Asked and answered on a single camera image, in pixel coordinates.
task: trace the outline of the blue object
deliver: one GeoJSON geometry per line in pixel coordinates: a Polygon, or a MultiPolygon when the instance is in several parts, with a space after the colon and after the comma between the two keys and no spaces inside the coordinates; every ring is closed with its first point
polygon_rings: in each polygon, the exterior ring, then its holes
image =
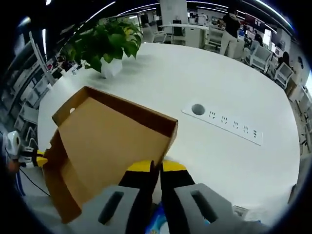
{"type": "Polygon", "coordinates": [[[164,212],[164,208],[162,203],[159,203],[158,207],[156,208],[150,225],[148,225],[145,229],[146,234],[159,234],[161,226],[167,222],[166,215],[164,212]]]}
{"type": "Polygon", "coordinates": [[[243,35],[244,35],[244,30],[240,29],[239,32],[238,32],[238,34],[239,34],[240,36],[243,36],[243,35]]]}

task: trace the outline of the white pot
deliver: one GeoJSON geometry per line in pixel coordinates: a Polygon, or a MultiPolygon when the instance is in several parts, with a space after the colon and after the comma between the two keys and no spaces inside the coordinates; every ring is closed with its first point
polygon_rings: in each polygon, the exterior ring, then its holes
{"type": "Polygon", "coordinates": [[[111,63],[108,63],[101,58],[101,74],[107,79],[114,78],[122,70],[122,62],[120,59],[113,59],[111,63]]]}

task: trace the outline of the window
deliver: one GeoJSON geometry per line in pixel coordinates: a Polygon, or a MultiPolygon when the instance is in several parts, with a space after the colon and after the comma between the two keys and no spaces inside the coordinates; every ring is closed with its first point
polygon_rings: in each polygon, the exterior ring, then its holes
{"type": "Polygon", "coordinates": [[[308,76],[306,87],[307,87],[309,93],[312,94],[312,73],[311,73],[311,71],[310,71],[309,76],[308,76]]]}
{"type": "Polygon", "coordinates": [[[270,41],[271,41],[271,30],[264,30],[264,35],[263,35],[263,43],[267,44],[268,46],[270,45],[270,41]]]}

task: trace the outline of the white table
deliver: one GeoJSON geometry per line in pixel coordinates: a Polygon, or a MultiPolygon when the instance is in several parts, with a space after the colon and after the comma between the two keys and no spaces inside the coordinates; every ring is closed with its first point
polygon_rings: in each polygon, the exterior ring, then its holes
{"type": "Polygon", "coordinates": [[[283,90],[258,71],[205,50],[143,44],[136,60],[123,59],[115,79],[82,68],[56,82],[39,108],[40,150],[57,129],[51,116],[85,85],[178,119],[167,158],[184,164],[195,182],[233,205],[268,210],[266,224],[287,207],[299,170],[297,126],[283,90]],[[262,146],[182,113],[194,99],[248,120],[263,132],[262,146]]]}

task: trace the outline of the green leaves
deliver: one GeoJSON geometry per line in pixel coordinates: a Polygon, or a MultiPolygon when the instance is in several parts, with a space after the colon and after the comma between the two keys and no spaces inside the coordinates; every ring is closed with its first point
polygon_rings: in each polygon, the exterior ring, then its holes
{"type": "Polygon", "coordinates": [[[106,62],[111,63],[111,61],[113,61],[114,59],[114,56],[109,55],[109,54],[104,54],[103,58],[106,62]]]}
{"type": "Polygon", "coordinates": [[[98,72],[101,72],[101,66],[102,66],[102,63],[100,61],[100,58],[98,56],[94,56],[91,61],[90,61],[90,66],[98,71],[98,72]]]}
{"type": "Polygon", "coordinates": [[[78,31],[63,49],[69,60],[80,63],[87,61],[86,69],[93,68],[101,72],[101,58],[107,63],[113,59],[122,59],[125,53],[136,58],[141,46],[141,31],[137,26],[126,22],[108,22],[105,25],[84,25],[83,32],[78,31]]]}
{"type": "Polygon", "coordinates": [[[137,57],[138,46],[134,42],[127,41],[124,44],[123,49],[128,57],[130,57],[131,55],[133,55],[133,57],[135,58],[137,57]]]}
{"type": "Polygon", "coordinates": [[[136,38],[136,44],[138,46],[138,48],[140,48],[142,40],[141,37],[138,34],[134,34],[135,38],[136,38]]]}

